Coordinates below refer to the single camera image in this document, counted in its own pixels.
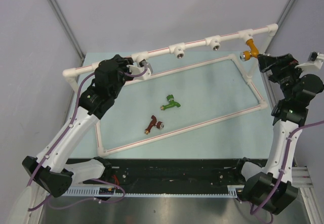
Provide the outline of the yellow water faucet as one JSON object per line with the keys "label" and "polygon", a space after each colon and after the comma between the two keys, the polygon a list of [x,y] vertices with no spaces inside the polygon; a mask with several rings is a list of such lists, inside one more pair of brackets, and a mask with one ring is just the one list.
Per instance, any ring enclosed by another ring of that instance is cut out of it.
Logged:
{"label": "yellow water faucet", "polygon": [[246,45],[250,48],[249,51],[244,51],[240,53],[240,59],[242,61],[247,61],[250,60],[251,58],[258,58],[259,55],[259,50],[257,49],[257,47],[254,44],[254,40],[252,38],[248,39],[246,41]]}

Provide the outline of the white PVC pipe frame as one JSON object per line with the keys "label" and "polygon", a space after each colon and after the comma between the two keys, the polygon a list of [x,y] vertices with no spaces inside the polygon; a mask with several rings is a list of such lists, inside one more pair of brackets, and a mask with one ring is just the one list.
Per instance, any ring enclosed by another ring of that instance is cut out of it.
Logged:
{"label": "white PVC pipe frame", "polygon": [[[277,28],[278,28],[277,24],[270,24],[270,25],[267,25],[267,26],[264,26],[264,27],[255,28],[255,29],[241,30],[241,31],[231,33],[231,34],[226,34],[226,35],[215,35],[215,36],[206,37],[204,39],[196,40],[196,41],[192,41],[192,42],[186,42],[186,43],[182,42],[182,43],[173,44],[173,45],[170,45],[170,46],[168,46],[166,48],[162,48],[162,49],[158,49],[158,50],[143,51],[143,52],[139,52],[139,53],[134,53],[134,54],[130,55],[130,58],[134,60],[136,65],[138,65],[142,60],[148,60],[150,58],[158,57],[158,56],[162,56],[162,55],[166,55],[166,54],[173,54],[176,58],[182,59],[183,56],[184,56],[184,52],[186,50],[188,50],[188,49],[191,49],[191,48],[208,46],[212,50],[217,51],[219,49],[219,47],[220,47],[221,42],[235,40],[235,39],[241,39],[246,44],[246,41],[248,39],[250,39],[250,38],[252,38],[254,40],[255,46],[257,47],[257,49],[260,52],[261,46],[263,45],[266,37],[268,35],[274,35]],[[251,66],[249,71],[245,71],[245,69],[243,68],[243,65],[238,61],[238,58],[237,58],[237,56],[235,54],[229,54],[227,56],[223,56],[223,57],[220,57],[220,58],[208,60],[208,61],[205,61],[205,62],[199,62],[199,63],[195,63],[195,64],[192,64],[192,65],[172,69],[170,71],[161,72],[161,73],[157,73],[157,74],[152,74],[147,80],[157,79],[159,77],[164,77],[164,76],[172,75],[172,74],[175,74],[175,73],[180,73],[180,72],[183,72],[183,71],[186,71],[186,70],[195,69],[195,68],[202,67],[202,66],[207,66],[207,65],[214,64],[214,63],[221,62],[221,61],[225,61],[225,60],[230,60],[236,65],[236,67],[239,70],[243,80],[245,81],[247,86],[251,89],[252,93],[254,94],[256,99],[258,100],[258,105],[257,106],[254,106],[254,107],[248,108],[248,109],[244,109],[244,110],[232,113],[232,114],[223,115],[223,116],[220,116],[218,118],[208,120],[206,122],[191,125],[191,126],[179,129],[179,130],[175,130],[175,131],[172,131],[172,132],[169,132],[169,133],[165,133],[165,134],[162,134],[162,135],[159,135],[159,136],[156,136],[156,137],[148,138],[146,140],[134,142],[134,143],[131,143],[131,144],[128,144],[128,145],[125,145],[125,146],[121,146],[121,147],[118,147],[118,148],[114,148],[114,149],[111,149],[111,150],[107,150],[107,149],[104,148],[103,141],[102,141],[102,134],[101,134],[101,123],[97,122],[95,124],[97,155],[100,156],[100,157],[107,157],[107,156],[109,156],[110,154],[113,154],[113,153],[117,153],[117,152],[124,151],[124,150],[127,150],[127,149],[131,149],[131,148],[134,148],[134,147],[139,147],[141,145],[153,143],[153,142],[156,142],[158,140],[166,139],[166,138],[176,136],[176,135],[180,135],[182,133],[189,132],[189,131],[192,131],[192,130],[195,130],[195,129],[199,129],[199,128],[202,128],[202,127],[205,127],[205,126],[208,126],[208,125],[216,124],[218,122],[222,122],[222,121],[225,121],[227,119],[239,117],[241,115],[252,113],[254,111],[266,109],[268,104],[266,103],[266,100],[262,97],[262,95],[259,93],[258,89],[255,87],[255,85],[253,83],[253,74],[254,74],[254,72],[255,72],[255,70],[257,68],[257,64],[254,63]],[[142,81],[144,81],[144,80],[134,79],[134,80],[130,81],[128,84],[136,84],[136,83],[140,83]]]}

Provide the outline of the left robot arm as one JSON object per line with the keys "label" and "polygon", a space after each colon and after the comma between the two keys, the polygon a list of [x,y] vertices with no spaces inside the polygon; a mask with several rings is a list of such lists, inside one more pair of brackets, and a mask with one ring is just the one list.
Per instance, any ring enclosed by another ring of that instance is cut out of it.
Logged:
{"label": "left robot arm", "polygon": [[73,184],[91,179],[104,184],[111,180],[110,164],[101,157],[77,164],[67,164],[67,160],[84,135],[113,106],[125,82],[132,80],[126,74],[133,63],[132,58],[120,55],[99,63],[90,86],[77,92],[71,119],[36,157],[26,156],[23,160],[31,182],[58,198]]}

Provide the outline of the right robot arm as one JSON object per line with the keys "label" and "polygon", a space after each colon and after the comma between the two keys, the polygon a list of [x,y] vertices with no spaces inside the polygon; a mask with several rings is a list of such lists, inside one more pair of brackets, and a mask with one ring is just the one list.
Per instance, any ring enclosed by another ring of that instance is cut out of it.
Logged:
{"label": "right robot arm", "polygon": [[291,54],[273,57],[267,54],[257,56],[259,70],[270,71],[268,79],[278,83],[283,93],[273,108],[273,141],[266,165],[262,167],[251,159],[243,158],[234,170],[234,180],[244,184],[240,199],[251,205],[250,214],[261,209],[271,215],[278,215],[298,195],[293,187],[292,166],[296,144],[305,123],[308,106],[323,92],[323,81],[311,70],[320,70],[323,54],[312,52],[306,63],[300,64]]}

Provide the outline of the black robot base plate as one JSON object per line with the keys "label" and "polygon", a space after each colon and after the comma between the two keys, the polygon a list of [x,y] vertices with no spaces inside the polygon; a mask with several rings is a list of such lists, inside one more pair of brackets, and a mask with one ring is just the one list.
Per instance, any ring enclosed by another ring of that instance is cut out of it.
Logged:
{"label": "black robot base plate", "polygon": [[221,195],[228,186],[243,185],[243,163],[264,166],[265,159],[108,159],[100,180],[128,194]]}

